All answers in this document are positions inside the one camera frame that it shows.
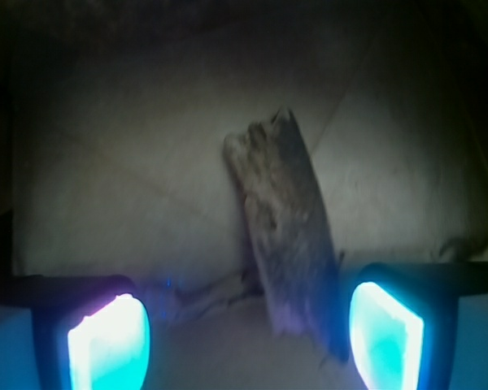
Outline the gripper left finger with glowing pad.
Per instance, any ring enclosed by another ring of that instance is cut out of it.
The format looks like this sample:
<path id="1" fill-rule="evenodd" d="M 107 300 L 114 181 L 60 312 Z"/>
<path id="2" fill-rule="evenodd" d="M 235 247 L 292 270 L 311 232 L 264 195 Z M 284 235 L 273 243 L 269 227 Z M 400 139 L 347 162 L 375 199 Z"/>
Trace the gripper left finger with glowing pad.
<path id="1" fill-rule="evenodd" d="M 0 389 L 140 389 L 150 321 L 123 275 L 0 283 Z"/>

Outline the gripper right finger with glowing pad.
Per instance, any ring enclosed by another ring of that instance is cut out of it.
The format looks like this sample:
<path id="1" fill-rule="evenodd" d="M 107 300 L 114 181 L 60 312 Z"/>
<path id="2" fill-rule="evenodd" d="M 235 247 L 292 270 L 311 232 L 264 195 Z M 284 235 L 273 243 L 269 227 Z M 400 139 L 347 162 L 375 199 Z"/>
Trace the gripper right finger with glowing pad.
<path id="1" fill-rule="evenodd" d="M 369 264 L 349 330 L 368 389 L 488 389 L 488 262 Z"/>

